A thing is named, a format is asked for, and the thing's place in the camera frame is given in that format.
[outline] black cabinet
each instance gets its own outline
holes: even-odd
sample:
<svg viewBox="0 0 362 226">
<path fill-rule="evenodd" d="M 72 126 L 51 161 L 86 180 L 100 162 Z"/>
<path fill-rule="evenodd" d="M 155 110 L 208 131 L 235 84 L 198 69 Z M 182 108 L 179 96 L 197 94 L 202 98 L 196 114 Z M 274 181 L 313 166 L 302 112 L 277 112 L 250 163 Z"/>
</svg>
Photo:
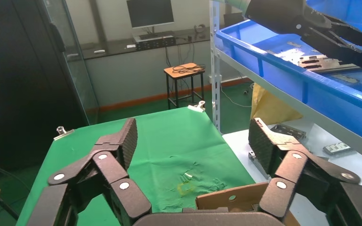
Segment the black cabinet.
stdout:
<svg viewBox="0 0 362 226">
<path fill-rule="evenodd" d="M 88 78 L 76 36 L 66 49 L 79 55 L 61 52 L 51 23 L 42 0 L 0 0 L 0 167 L 6 170 L 42 163 L 58 126 L 97 120 L 91 82 L 75 83 L 79 73 Z"/>
</svg>

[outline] blue crate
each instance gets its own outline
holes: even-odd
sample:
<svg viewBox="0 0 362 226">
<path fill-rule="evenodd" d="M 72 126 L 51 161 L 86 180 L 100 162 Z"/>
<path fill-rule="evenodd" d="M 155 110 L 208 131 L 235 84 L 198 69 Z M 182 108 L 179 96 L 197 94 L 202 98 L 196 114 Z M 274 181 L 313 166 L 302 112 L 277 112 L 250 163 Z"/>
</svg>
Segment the blue crate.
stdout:
<svg viewBox="0 0 362 226">
<path fill-rule="evenodd" d="M 362 30 L 362 0 L 308 0 L 307 3 Z M 224 28 L 216 36 L 222 40 L 219 48 L 225 54 L 362 137 L 362 70 L 338 73 L 360 81 L 355 84 L 332 74 L 307 71 L 296 65 L 299 58 L 320 53 L 303 43 L 298 35 L 278 35 L 249 20 Z"/>
</svg>

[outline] green floor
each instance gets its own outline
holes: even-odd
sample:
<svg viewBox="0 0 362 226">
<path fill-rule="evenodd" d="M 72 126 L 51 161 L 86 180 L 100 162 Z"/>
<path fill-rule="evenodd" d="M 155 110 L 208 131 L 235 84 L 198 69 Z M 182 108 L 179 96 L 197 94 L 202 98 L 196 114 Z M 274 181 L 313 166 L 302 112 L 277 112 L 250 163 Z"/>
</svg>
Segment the green floor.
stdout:
<svg viewBox="0 0 362 226">
<path fill-rule="evenodd" d="M 225 87 L 223 91 L 236 103 L 244 106 L 251 105 L 250 83 L 239 84 L 232 87 Z M 250 107 L 241 107 L 233 104 L 223 93 L 221 93 L 221 133 L 227 134 L 249 128 Z M 212 94 L 211 91 L 205 92 L 206 113 L 212 118 L 212 109 L 210 106 Z M 180 106 L 188 106 L 190 100 L 183 100 Z M 159 100 L 139 106 L 128 107 L 124 109 L 103 112 L 99 115 L 99 122 L 113 121 L 137 115 L 154 113 L 167 110 L 167 101 Z M 18 170 L 12 172 L 21 178 L 29 187 L 38 174 L 39 166 Z M 8 203 L 16 212 L 20 213 L 24 202 L 28 196 L 28 191 L 15 179 L 0 175 L 1 198 Z M 0 226 L 13 226 L 15 220 L 0 207 Z"/>
<path fill-rule="evenodd" d="M 250 106 L 252 99 L 252 90 L 250 89 L 250 83 L 243 83 L 232 87 L 224 87 L 223 91 L 230 97 L 235 103 Z M 213 117 L 212 108 L 210 106 L 212 100 L 212 92 L 205 92 L 206 100 L 206 113 L 210 119 Z M 191 103 L 191 99 L 182 100 L 180 106 L 188 106 Z M 154 112 L 160 112 L 167 110 L 167 101 L 158 100 L 147 104 L 127 107 L 124 109 L 102 112 L 99 116 L 99 122 L 113 121 L 137 115 L 149 114 Z M 221 133 L 227 134 L 236 131 L 241 131 L 249 128 L 250 110 L 248 107 L 240 107 L 233 104 L 223 93 L 221 93 L 220 99 L 220 117 L 221 117 Z"/>
</svg>

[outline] white table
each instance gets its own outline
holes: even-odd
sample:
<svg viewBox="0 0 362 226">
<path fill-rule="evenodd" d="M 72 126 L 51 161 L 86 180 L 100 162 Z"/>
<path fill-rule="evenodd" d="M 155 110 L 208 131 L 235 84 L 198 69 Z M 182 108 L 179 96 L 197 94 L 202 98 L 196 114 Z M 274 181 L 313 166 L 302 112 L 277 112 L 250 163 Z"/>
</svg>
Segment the white table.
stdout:
<svg viewBox="0 0 362 226">
<path fill-rule="evenodd" d="M 333 135 L 323 130 L 318 125 L 305 120 L 284 122 L 293 128 L 306 132 L 307 138 L 302 142 L 309 151 L 317 156 L 329 158 L 329 162 L 350 170 L 362 179 L 362 155 L 356 151 L 330 156 L 323 152 L 323 147 L 341 142 Z M 252 149 L 249 146 L 249 130 L 223 135 L 224 140 L 233 150 L 256 183 L 267 181 L 256 166 L 249 160 L 248 153 Z M 296 194 L 292 202 L 291 212 L 302 226 L 326 226 L 329 225 L 325 214 L 318 211 L 304 196 Z"/>
</svg>

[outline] wooden stool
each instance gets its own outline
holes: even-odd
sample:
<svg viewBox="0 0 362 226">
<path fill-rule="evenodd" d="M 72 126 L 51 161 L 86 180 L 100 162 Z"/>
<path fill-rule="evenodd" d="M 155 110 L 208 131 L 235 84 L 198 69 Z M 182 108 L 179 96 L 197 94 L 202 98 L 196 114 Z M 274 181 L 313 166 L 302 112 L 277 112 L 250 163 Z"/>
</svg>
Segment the wooden stool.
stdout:
<svg viewBox="0 0 362 226">
<path fill-rule="evenodd" d="M 205 100 L 205 95 L 203 93 L 203 73 L 205 72 L 205 70 L 202 68 L 201 70 L 199 70 L 198 68 L 199 66 L 195 63 L 189 63 L 189 64 L 185 64 L 185 65 L 179 65 L 176 67 L 169 67 L 165 69 L 165 74 L 166 74 L 166 81 L 167 81 L 167 103 L 168 103 L 168 108 L 169 110 L 171 109 L 170 107 L 170 103 L 172 103 L 173 105 L 175 105 L 175 107 L 179 107 L 178 105 L 178 101 L 192 97 L 192 102 L 194 101 L 194 97 L 195 95 L 201 99 L 201 100 Z M 196 93 L 194 91 L 194 84 L 193 84 L 193 76 L 200 74 L 200 84 L 202 87 L 202 96 L 200 96 L 198 93 Z M 174 84 L 175 84 L 175 99 L 172 100 L 170 98 L 170 84 L 169 84 L 169 77 L 171 77 L 174 80 Z M 185 78 L 191 78 L 191 89 L 192 89 L 192 93 L 191 95 L 187 95 L 181 98 L 178 98 L 178 86 L 177 86 L 177 81 L 180 79 L 185 79 Z"/>
</svg>

